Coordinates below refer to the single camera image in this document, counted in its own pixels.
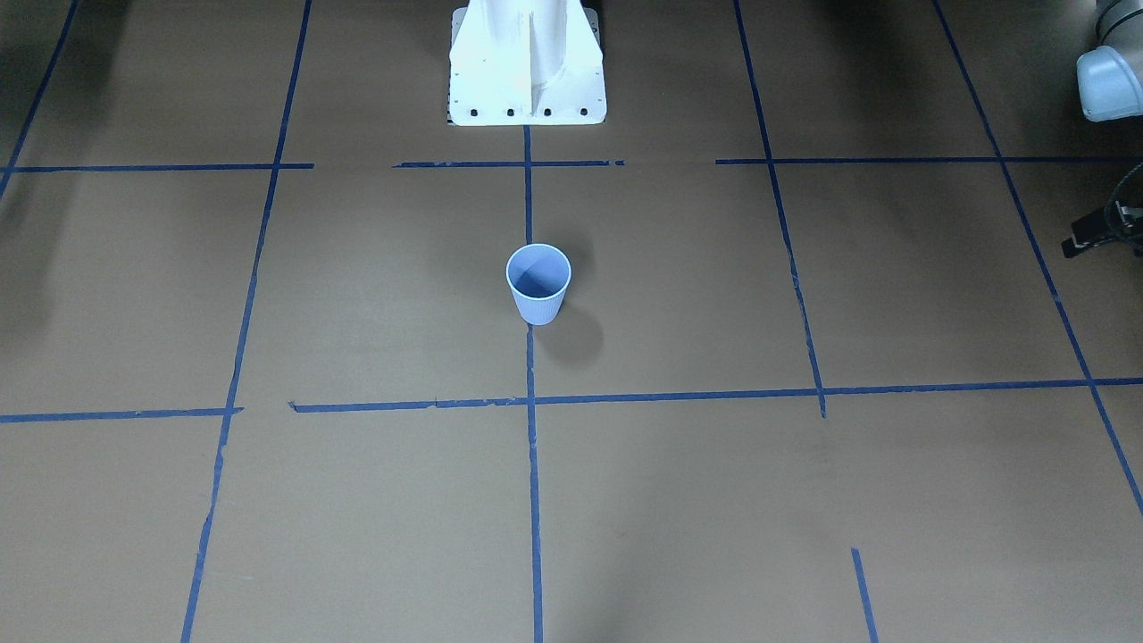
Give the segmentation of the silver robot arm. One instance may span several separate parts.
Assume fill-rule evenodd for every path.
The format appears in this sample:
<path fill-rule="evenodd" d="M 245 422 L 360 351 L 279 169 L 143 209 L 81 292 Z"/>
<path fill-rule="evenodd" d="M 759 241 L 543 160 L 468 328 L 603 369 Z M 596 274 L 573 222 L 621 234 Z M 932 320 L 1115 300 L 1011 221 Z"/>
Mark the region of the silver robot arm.
<path fill-rule="evenodd" d="M 1142 114 L 1142 3 L 1098 1 L 1097 45 L 1076 62 L 1080 106 L 1087 121 L 1121 121 Z M 1071 236 L 1061 243 L 1065 259 L 1100 246 L 1128 246 L 1142 254 L 1140 188 L 1142 163 L 1136 163 L 1112 188 L 1105 203 L 1071 224 Z"/>

